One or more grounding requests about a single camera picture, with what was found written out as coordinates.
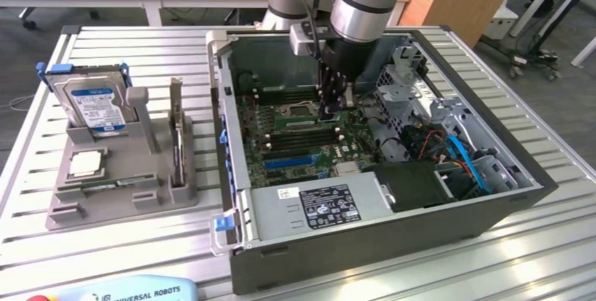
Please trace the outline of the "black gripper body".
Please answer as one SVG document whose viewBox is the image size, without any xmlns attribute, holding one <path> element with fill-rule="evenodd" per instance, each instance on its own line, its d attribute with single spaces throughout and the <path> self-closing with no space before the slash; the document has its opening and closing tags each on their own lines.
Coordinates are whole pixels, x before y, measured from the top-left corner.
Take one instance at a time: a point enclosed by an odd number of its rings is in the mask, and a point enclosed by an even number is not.
<svg viewBox="0 0 596 301">
<path fill-rule="evenodd" d="M 364 72 L 369 57 L 374 51 L 374 42 L 356 43 L 344 38 L 328 39 L 322 48 L 322 64 L 354 82 Z"/>
</svg>

